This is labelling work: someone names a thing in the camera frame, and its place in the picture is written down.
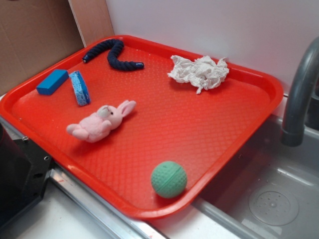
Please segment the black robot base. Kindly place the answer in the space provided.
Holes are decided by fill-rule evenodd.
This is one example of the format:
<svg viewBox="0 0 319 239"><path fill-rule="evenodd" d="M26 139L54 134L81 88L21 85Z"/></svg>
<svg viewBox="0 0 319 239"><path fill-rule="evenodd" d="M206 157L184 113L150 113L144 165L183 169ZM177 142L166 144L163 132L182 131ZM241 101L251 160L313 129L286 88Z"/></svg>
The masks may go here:
<svg viewBox="0 0 319 239"><path fill-rule="evenodd" d="M39 203L52 157L29 138L13 140L0 127L0 228Z"/></svg>

